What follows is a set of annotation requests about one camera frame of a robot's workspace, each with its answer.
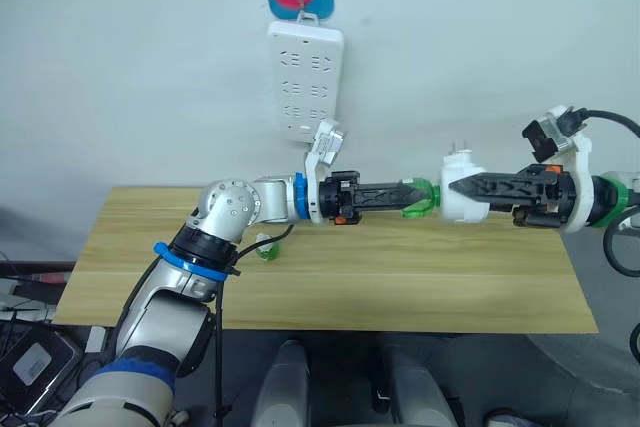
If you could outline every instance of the gray floor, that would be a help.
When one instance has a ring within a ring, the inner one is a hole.
[[[253,332],[225,334],[225,401],[233,403],[225,426],[248,425],[264,375],[280,344],[297,338],[311,359],[312,425],[388,422],[370,406],[366,379],[369,348],[394,343],[424,362],[448,396],[460,399],[467,427],[510,407],[541,425],[638,427],[640,404],[617,392],[587,385],[557,367],[521,335],[370,334],[348,332]],[[213,349],[202,367],[181,379],[176,404],[190,425],[212,426]]]

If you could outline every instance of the white plug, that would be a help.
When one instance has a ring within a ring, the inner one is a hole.
[[[482,222],[489,214],[487,202],[477,202],[449,188],[451,182],[486,172],[471,161],[468,149],[452,152],[443,159],[440,173],[440,216],[447,222]]]

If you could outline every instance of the green ring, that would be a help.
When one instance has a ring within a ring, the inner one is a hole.
[[[606,227],[611,223],[611,221],[616,217],[619,213],[621,213],[624,209],[627,208],[627,203],[629,202],[629,189],[617,179],[613,179],[611,177],[603,177],[598,176],[602,180],[606,180],[611,185],[616,188],[618,192],[618,198],[616,200],[616,205],[609,211],[607,215],[603,218],[591,224],[592,227]]]

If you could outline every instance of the power strip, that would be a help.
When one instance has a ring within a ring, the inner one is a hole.
[[[320,121],[335,118],[344,36],[336,29],[275,21],[269,48],[286,138],[313,143]]]

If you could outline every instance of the robotic arm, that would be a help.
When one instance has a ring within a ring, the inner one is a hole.
[[[448,221],[480,222],[495,210],[512,212],[516,226],[565,232],[585,225],[619,229],[621,216],[627,216],[623,220],[629,228],[638,227],[629,221],[638,207],[628,207],[640,204],[640,175],[589,174],[591,142],[580,132],[584,119],[579,112],[558,107],[532,122],[523,136],[536,160],[554,157],[557,164],[532,164],[516,174],[487,173],[465,150],[445,157],[439,187],[424,179],[360,184],[355,171],[329,175],[345,134],[336,122],[325,120],[305,160],[306,179],[297,173],[214,182],[173,241],[154,247],[158,257],[134,288],[114,330],[115,360],[78,390],[52,425],[162,426],[176,376],[197,368],[215,332],[221,426],[224,282],[239,274],[234,266],[243,255],[286,236],[302,220],[349,225],[357,224],[363,211],[402,210],[405,217],[418,217],[439,206]],[[291,226],[282,236],[237,252],[245,229],[260,222]],[[205,305],[214,299],[215,315]]]

